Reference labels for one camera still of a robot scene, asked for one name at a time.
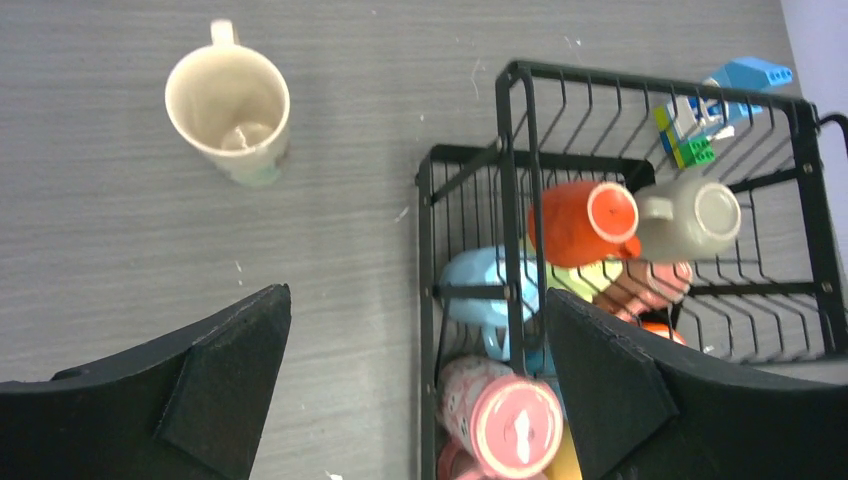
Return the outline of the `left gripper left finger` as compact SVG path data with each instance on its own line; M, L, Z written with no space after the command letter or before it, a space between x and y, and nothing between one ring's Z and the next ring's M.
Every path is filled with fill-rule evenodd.
M5 479L246 479L291 326L288 286L39 382L1 386Z

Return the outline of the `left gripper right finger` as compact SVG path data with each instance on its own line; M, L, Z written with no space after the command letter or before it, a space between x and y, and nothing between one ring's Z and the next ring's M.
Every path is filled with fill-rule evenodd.
M843 479L847 389L720 360L564 291L545 328L586 479Z

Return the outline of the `cream floral tall mug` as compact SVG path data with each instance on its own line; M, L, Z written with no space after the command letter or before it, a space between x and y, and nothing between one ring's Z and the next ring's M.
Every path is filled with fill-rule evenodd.
M210 22L210 44L186 54L165 85L175 130L233 182L274 183L290 145L291 98L280 70L240 43L229 19Z

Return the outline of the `yellow mug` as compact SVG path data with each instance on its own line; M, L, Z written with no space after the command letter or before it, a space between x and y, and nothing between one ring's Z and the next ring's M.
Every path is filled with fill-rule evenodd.
M563 424L563 435L556 455L544 469L548 480L582 480L572 431L568 422Z

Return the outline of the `pink faceted mug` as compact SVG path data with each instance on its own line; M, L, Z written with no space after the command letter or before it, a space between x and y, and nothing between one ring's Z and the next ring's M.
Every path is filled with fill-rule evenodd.
M456 441L449 441L439 454L436 466L437 480L479 479L492 476L480 462Z

